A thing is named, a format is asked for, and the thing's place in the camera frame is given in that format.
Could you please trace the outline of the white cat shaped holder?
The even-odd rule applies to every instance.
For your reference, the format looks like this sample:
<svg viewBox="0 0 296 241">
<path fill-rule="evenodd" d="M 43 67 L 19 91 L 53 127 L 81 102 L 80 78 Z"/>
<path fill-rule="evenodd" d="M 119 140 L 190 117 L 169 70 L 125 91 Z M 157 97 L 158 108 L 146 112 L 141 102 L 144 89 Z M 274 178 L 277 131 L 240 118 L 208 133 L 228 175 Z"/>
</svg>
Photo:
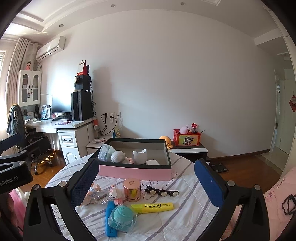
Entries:
<svg viewBox="0 0 296 241">
<path fill-rule="evenodd" d="M 147 150 L 143 149 L 141 152 L 133 151 L 133 161 L 137 165 L 143 165 L 148 160 Z"/>
</svg>

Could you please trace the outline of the black floor scale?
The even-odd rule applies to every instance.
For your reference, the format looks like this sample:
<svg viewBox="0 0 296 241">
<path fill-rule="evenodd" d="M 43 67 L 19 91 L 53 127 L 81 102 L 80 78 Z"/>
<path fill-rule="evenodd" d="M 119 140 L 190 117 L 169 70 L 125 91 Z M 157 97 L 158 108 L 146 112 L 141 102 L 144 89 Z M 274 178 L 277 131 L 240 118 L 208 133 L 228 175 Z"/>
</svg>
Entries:
<svg viewBox="0 0 296 241">
<path fill-rule="evenodd" d="M 217 173 L 225 173 L 229 171 L 222 163 L 210 162 L 209 166 L 213 169 L 214 172 Z"/>
</svg>

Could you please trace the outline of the blue highlighter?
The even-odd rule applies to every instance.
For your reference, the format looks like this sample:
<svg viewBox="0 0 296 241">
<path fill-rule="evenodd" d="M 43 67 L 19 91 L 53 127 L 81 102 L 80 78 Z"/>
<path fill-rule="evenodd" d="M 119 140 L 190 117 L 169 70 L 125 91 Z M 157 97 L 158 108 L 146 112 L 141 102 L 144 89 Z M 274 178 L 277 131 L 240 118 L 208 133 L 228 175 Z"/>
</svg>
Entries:
<svg viewBox="0 0 296 241">
<path fill-rule="evenodd" d="M 117 230 L 114 229 L 112 226 L 110 226 L 112 221 L 111 214 L 114 208 L 115 208 L 114 201 L 113 200 L 108 201 L 106 212 L 105 212 L 105 232 L 107 237 L 117 237 Z"/>
</svg>

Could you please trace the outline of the white ball toy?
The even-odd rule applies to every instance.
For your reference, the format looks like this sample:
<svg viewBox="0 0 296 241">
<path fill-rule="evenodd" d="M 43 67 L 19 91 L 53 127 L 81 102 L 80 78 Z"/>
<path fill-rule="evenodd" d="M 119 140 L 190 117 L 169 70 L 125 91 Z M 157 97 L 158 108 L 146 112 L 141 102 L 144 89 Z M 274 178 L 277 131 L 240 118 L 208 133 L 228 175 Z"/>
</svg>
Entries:
<svg viewBox="0 0 296 241">
<path fill-rule="evenodd" d="M 126 156 L 125 153 L 122 151 L 114 151 L 111 154 L 111 161 L 113 163 L 122 163 L 125 160 Z"/>
</svg>

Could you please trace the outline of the white air conditioner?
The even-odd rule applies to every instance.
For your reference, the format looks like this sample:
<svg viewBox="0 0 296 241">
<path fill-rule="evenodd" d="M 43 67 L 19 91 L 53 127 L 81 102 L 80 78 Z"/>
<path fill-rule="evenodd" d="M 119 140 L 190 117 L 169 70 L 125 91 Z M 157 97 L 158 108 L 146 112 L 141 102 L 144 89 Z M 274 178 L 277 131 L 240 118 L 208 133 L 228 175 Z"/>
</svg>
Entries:
<svg viewBox="0 0 296 241">
<path fill-rule="evenodd" d="M 53 39 L 37 51 L 36 60 L 38 62 L 41 62 L 47 57 L 63 51 L 65 48 L 65 43 L 66 37 L 64 36 L 60 36 L 56 39 Z"/>
</svg>

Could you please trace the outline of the computer monitor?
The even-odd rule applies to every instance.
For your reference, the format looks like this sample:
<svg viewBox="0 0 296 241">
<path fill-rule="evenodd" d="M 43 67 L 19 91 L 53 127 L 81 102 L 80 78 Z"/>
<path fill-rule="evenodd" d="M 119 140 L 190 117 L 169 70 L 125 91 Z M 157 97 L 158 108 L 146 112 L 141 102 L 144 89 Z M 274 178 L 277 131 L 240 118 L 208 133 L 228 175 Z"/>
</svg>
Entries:
<svg viewBox="0 0 296 241">
<path fill-rule="evenodd" d="M 71 96 L 66 94 L 54 95 L 52 97 L 52 114 L 61 114 L 53 118 L 53 121 L 71 121 Z"/>
</svg>

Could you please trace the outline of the pink and green storage box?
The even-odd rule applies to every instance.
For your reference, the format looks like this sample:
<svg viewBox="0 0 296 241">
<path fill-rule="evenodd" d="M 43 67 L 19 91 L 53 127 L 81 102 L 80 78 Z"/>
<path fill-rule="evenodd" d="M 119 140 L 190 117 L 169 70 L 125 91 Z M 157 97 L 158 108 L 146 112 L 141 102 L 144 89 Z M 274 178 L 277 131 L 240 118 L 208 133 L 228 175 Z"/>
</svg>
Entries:
<svg viewBox="0 0 296 241">
<path fill-rule="evenodd" d="M 110 138 L 90 160 L 98 161 L 100 176 L 152 181 L 171 179 L 171 161 L 165 140 Z"/>
</svg>

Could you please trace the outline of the white power adapter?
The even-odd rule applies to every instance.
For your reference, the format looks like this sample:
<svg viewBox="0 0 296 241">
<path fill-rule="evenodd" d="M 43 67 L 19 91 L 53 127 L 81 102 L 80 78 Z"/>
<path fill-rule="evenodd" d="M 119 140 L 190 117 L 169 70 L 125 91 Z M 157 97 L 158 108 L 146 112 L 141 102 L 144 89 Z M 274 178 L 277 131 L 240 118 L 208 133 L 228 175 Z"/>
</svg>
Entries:
<svg viewBox="0 0 296 241">
<path fill-rule="evenodd" d="M 147 160 L 145 162 L 146 165 L 159 165 L 157 160 Z"/>
</svg>

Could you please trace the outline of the yellow highlighter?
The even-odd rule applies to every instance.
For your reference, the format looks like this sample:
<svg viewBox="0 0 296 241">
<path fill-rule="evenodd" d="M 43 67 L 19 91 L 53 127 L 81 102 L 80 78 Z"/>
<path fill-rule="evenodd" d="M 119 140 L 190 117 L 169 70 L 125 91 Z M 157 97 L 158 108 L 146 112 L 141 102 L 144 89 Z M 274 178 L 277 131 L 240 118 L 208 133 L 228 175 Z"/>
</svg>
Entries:
<svg viewBox="0 0 296 241">
<path fill-rule="evenodd" d="M 132 204 L 130 207 L 136 213 L 155 213 L 174 210 L 172 203 L 142 203 Z"/>
</svg>

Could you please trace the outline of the black speaker box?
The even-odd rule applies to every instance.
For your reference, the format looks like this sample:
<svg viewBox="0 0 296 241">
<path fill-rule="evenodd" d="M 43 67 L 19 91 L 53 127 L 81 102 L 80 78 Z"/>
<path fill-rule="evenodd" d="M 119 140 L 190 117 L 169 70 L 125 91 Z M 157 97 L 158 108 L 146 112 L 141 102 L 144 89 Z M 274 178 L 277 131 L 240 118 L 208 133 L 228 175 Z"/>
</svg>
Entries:
<svg viewBox="0 0 296 241">
<path fill-rule="evenodd" d="M 74 90 L 90 91 L 91 77 L 89 75 L 77 75 L 74 78 Z"/>
</svg>

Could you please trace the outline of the pink white block figure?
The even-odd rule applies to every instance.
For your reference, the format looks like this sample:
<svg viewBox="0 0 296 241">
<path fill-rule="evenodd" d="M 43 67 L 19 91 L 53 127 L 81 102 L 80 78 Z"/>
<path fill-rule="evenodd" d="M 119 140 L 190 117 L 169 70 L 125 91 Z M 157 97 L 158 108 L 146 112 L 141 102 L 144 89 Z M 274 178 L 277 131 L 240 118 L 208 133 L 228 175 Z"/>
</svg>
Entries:
<svg viewBox="0 0 296 241">
<path fill-rule="evenodd" d="M 121 191 L 115 185 L 112 185 L 109 190 L 109 199 L 113 200 L 114 205 L 123 204 Z"/>
</svg>

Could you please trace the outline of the white door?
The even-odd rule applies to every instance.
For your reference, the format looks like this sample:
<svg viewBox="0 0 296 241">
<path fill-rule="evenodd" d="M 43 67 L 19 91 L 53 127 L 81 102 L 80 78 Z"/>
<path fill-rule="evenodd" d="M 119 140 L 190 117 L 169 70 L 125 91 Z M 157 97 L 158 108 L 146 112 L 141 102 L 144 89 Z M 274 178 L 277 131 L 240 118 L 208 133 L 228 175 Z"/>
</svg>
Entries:
<svg viewBox="0 0 296 241">
<path fill-rule="evenodd" d="M 295 75 L 293 69 L 284 70 L 284 76 L 275 72 L 276 116 L 270 153 L 289 154 L 295 134 Z"/>
</svg>

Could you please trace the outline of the rose gold round jar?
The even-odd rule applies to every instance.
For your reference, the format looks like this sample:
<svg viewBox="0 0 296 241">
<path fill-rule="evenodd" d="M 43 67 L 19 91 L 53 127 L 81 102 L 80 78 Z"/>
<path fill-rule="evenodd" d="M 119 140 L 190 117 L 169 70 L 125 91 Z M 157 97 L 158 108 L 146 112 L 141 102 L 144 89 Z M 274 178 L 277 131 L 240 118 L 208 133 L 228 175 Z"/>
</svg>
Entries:
<svg viewBox="0 0 296 241">
<path fill-rule="evenodd" d="M 136 202 L 140 200 L 142 194 L 140 180 L 135 178 L 124 180 L 123 190 L 127 201 Z"/>
</svg>

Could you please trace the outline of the red printed toy box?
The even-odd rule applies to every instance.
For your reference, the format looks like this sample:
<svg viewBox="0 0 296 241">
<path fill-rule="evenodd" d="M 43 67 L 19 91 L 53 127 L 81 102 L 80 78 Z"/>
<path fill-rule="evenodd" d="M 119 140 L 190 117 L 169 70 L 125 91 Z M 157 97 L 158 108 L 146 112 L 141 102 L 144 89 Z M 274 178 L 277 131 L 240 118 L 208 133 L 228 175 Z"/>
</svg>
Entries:
<svg viewBox="0 0 296 241">
<path fill-rule="evenodd" d="M 201 133 L 198 131 L 198 125 L 196 123 L 173 130 L 175 146 L 199 146 L 200 138 Z"/>
</svg>

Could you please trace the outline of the clear plastic case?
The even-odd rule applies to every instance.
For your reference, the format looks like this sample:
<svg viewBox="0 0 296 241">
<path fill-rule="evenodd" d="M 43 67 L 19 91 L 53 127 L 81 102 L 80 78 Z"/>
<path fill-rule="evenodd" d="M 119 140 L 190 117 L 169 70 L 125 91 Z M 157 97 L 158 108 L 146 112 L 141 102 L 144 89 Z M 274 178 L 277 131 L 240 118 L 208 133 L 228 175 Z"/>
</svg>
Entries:
<svg viewBox="0 0 296 241">
<path fill-rule="evenodd" d="M 116 151 L 111 145 L 103 144 L 97 156 L 99 161 L 111 162 L 111 155 Z"/>
</svg>

